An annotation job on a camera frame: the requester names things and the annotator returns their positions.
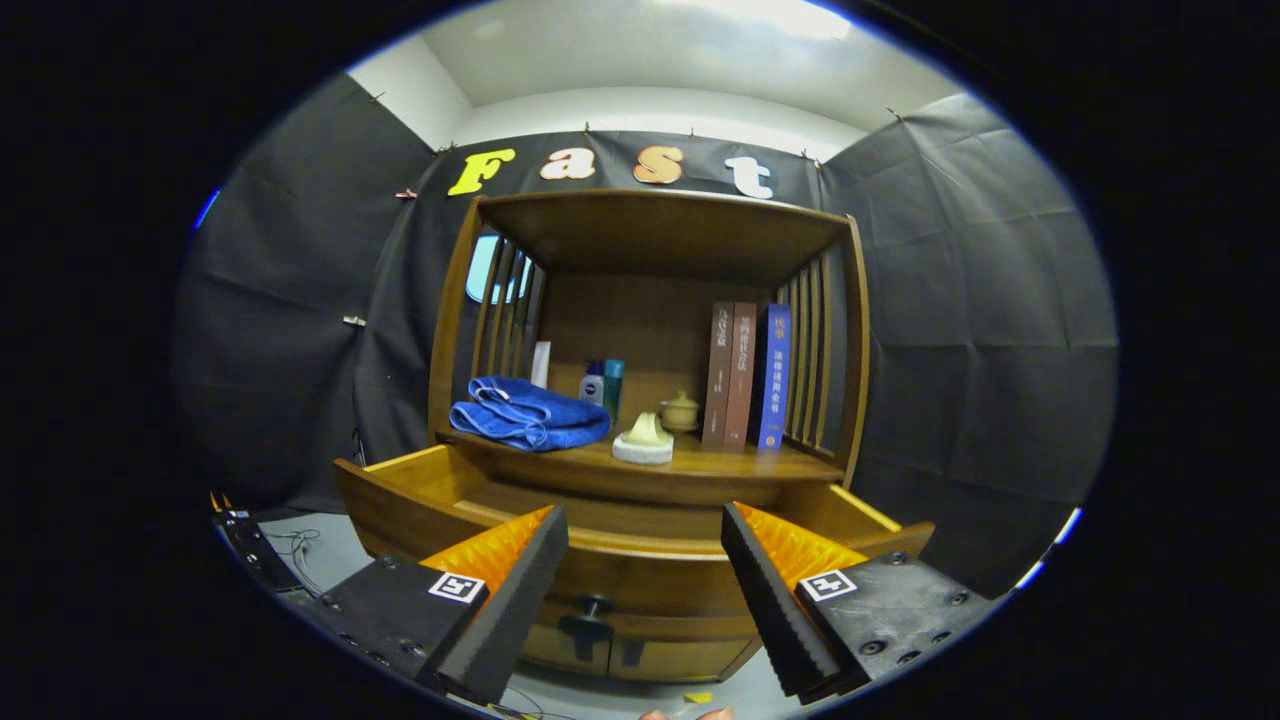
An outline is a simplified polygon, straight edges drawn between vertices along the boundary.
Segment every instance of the brown book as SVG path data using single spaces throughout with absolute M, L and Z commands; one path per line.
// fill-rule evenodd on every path
M 724 410 L 728 409 L 730 361 L 733 356 L 733 304 L 712 306 L 710 360 L 707 364 L 707 402 L 703 402 L 703 445 L 724 443 Z
M 724 445 L 746 445 L 751 415 L 751 380 L 755 372 L 755 304 L 733 304 L 732 359 L 728 372 L 728 407 L 724 410 Z

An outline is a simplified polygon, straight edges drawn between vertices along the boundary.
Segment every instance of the book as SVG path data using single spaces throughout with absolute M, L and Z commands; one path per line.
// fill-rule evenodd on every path
M 703 402 L 703 445 L 724 442 L 724 410 L 728 407 L 728 370 L 732 359 L 730 334 L 733 327 L 733 304 L 712 306 L 710 359 L 707 364 L 707 401 Z
M 755 397 L 748 439 L 756 447 L 782 447 L 791 372 L 791 307 L 771 302 L 756 329 Z
M 755 370 L 754 302 L 733 304 L 733 331 L 730 338 L 733 356 L 728 372 L 728 406 L 724 409 L 724 445 L 744 447 Z

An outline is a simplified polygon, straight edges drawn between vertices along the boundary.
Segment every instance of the blue towel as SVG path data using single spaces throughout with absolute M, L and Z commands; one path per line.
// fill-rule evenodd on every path
M 475 378 L 475 402 L 454 402 L 449 424 L 520 450 L 547 452 L 591 445 L 609 434 L 600 406 L 557 395 L 520 378 Z

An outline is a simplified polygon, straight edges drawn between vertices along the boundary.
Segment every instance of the small ceramic jar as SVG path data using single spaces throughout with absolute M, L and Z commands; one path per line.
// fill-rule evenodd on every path
M 663 402 L 662 425 L 672 429 L 692 429 L 698 424 L 698 402 L 690 400 L 685 391 L 680 391 L 675 400 Z

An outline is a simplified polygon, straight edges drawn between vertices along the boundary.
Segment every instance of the wire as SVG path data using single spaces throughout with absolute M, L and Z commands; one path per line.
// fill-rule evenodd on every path
M 262 533 L 262 534 L 265 534 L 269 538 L 289 541 L 289 552 L 282 552 L 276 550 L 275 553 L 282 557 L 288 555 L 293 560 L 294 574 L 298 577 L 300 580 L 303 582 L 306 591 L 311 593 L 312 597 L 319 597 L 324 594 L 324 591 L 320 589 L 320 585 L 311 579 L 311 575 L 308 575 L 305 569 L 306 552 L 307 550 L 311 548 L 311 541 L 320 537 L 320 530 L 316 530 L 314 528 L 306 528 L 303 530 L 293 530 L 284 534 L 276 534 L 276 533 Z
M 539 714 L 539 715 L 541 715 L 541 714 L 544 714 L 544 712 L 545 712 L 545 711 L 543 710 L 543 706 L 541 706 L 541 705 L 539 705 L 536 700 L 534 700 L 534 698 L 529 697 L 529 694 L 527 694 L 527 693 L 525 693 L 524 691 L 521 691 L 520 688 L 513 688 L 513 687 L 511 687 L 511 685 L 507 685 L 507 689 L 508 689 L 508 691 L 511 691 L 511 692 L 513 692 L 513 693 L 516 693 L 516 694 L 518 694 L 520 697 L 522 697 L 522 698 L 527 700 L 529 702 L 534 703 L 534 707 L 536 707 L 536 708 L 538 708 L 538 714 Z
M 563 717 L 564 720 L 577 720 L 577 717 L 573 717 L 572 715 L 559 715 L 559 714 L 556 714 L 556 712 L 543 712 L 543 711 L 539 711 L 539 712 L 522 712 L 520 710 L 516 710 L 515 707 L 507 707 L 506 705 L 490 705 L 489 707 L 493 707 L 494 710 L 497 710 L 499 712 L 506 712 L 508 715 L 515 715 L 516 717 L 521 717 L 521 719 L 525 715 L 536 715 L 539 720 L 541 720 L 543 717 Z

